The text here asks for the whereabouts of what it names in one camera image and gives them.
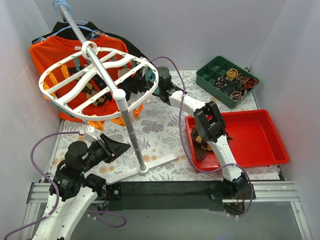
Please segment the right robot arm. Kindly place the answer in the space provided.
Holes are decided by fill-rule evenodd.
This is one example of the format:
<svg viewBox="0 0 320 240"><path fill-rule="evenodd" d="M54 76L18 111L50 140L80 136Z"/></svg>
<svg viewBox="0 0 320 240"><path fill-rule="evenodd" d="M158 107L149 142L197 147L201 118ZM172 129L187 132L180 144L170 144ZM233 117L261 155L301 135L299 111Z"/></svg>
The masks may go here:
<svg viewBox="0 0 320 240"><path fill-rule="evenodd" d="M250 189L250 200L254 197L254 188L246 171L237 164L228 143L226 123L213 101L204 102L187 95L185 88L179 88L172 83L170 71L165 66L157 68L159 75L160 99L179 109L179 124L182 123L182 112L192 115L195 120L195 131L201 139L213 150L220 167L212 173L222 171L223 191L232 199L245 194Z"/></svg>

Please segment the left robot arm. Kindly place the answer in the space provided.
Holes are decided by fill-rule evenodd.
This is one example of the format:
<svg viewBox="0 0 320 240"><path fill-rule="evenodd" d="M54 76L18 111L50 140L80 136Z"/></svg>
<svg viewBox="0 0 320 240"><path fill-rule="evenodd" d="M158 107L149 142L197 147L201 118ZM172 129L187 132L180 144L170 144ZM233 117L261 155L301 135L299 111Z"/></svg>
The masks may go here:
<svg viewBox="0 0 320 240"><path fill-rule="evenodd" d="M35 240L68 240L92 202L119 200L120 185L108 186L104 178L86 173L100 162L112 163L131 146L101 134L90 145L75 141L68 146L64 159L58 164L49 188L42 220L33 236Z"/></svg>

